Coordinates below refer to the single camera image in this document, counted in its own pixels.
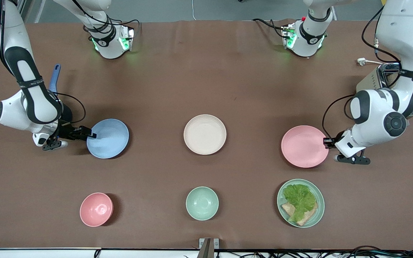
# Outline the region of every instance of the floor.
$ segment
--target floor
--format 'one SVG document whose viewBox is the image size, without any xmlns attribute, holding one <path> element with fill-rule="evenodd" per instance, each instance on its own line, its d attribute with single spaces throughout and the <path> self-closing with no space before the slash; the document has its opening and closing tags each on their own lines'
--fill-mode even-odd
<svg viewBox="0 0 413 258">
<path fill-rule="evenodd" d="M 77 18 L 52 0 L 27 0 L 26 23 L 77 23 Z M 107 14 L 143 23 L 179 20 L 243 21 L 254 18 L 282 20 L 307 14 L 302 0 L 113 0 Z M 369 20 L 382 6 L 381 0 L 360 0 L 335 7 L 338 20 Z"/>
</svg>

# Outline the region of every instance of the pink bowl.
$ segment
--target pink bowl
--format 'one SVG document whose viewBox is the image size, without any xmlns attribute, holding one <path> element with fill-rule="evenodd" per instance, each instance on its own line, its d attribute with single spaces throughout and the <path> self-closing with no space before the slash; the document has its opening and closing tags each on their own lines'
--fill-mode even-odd
<svg viewBox="0 0 413 258">
<path fill-rule="evenodd" d="M 324 134 L 315 127 L 300 125 L 291 128 L 281 140 L 285 158 L 300 168 L 320 165 L 328 156 L 323 144 Z"/>
<path fill-rule="evenodd" d="M 89 227 L 101 226 L 111 214 L 113 214 L 113 201 L 104 193 L 93 193 L 87 196 L 79 210 L 82 222 Z"/>
</svg>

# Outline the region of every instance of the blue handle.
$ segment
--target blue handle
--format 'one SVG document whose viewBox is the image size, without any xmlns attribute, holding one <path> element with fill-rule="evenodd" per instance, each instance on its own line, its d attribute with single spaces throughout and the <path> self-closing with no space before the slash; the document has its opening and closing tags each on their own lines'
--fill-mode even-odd
<svg viewBox="0 0 413 258">
<path fill-rule="evenodd" d="M 54 70 L 52 72 L 51 83 L 49 84 L 49 90 L 53 92 L 57 92 L 57 80 L 58 76 L 60 75 L 60 69 L 62 66 L 60 64 L 56 64 L 54 66 Z"/>
</svg>

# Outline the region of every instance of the brown tabletop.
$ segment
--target brown tabletop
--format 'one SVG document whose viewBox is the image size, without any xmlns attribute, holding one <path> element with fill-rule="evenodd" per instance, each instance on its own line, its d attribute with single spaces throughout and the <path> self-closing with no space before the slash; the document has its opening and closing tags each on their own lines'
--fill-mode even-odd
<svg viewBox="0 0 413 258">
<path fill-rule="evenodd" d="M 101 160 L 85 142 L 43 152 L 30 132 L 0 125 L 0 247 L 190 248 L 212 236 L 222 248 L 413 249 L 413 118 L 402 137 L 366 150 L 368 166 L 335 163 L 331 150 L 322 165 L 301 169 L 280 153 L 288 129 L 321 129 L 326 107 L 375 68 L 355 63 L 374 59 L 361 42 L 364 25 L 334 21 L 307 59 L 250 21 L 145 23 L 134 52 L 116 60 L 94 51 L 81 24 L 28 25 L 41 75 L 48 81 L 62 64 L 59 92 L 85 104 L 81 124 L 120 119 L 131 143 L 120 157 Z M 17 91 L 0 62 L 0 100 Z M 77 103 L 62 99 L 82 116 Z M 342 109 L 334 105 L 326 118 L 331 134 L 353 125 Z M 182 139 L 185 124 L 204 113 L 228 132 L 210 156 L 194 154 Z M 326 211 L 314 227 L 292 227 L 277 211 L 277 191 L 293 178 L 324 195 Z M 219 195 L 211 220 L 195 221 L 185 209 L 196 186 Z M 107 226 L 90 228 L 79 218 L 93 192 L 112 194 Z"/>
</svg>

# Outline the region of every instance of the green bowl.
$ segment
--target green bowl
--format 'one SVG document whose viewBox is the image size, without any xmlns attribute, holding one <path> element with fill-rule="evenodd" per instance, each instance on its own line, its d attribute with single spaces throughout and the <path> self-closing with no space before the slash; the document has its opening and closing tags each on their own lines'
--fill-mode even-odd
<svg viewBox="0 0 413 258">
<path fill-rule="evenodd" d="M 206 186 L 194 188 L 187 195 L 186 209 L 191 217 L 196 220 L 211 219 L 219 208 L 218 195 Z"/>
<path fill-rule="evenodd" d="M 302 227 L 299 226 L 296 222 L 289 222 L 290 216 L 281 207 L 282 204 L 285 204 L 285 203 L 288 202 L 286 200 L 285 196 L 283 195 L 283 190 L 289 185 L 308 186 L 308 189 L 313 193 L 313 195 L 315 195 L 315 199 L 318 202 L 318 209 L 315 211 L 315 214 L 310 219 L 308 219 L 308 221 L 305 222 L 305 224 Z M 324 198 L 323 198 L 323 195 L 321 194 L 321 191 L 313 183 L 311 183 L 307 180 L 304 180 L 304 179 L 292 179 L 292 180 L 289 180 L 288 182 L 284 183 L 281 186 L 280 191 L 278 191 L 278 194 L 277 194 L 277 206 L 278 206 L 278 210 L 280 211 L 281 216 L 289 224 L 293 225 L 294 227 L 298 227 L 298 228 L 309 228 L 309 227 L 314 226 L 315 224 L 317 224 L 321 220 L 321 218 L 323 217 L 323 214 L 324 214 Z"/>
</svg>

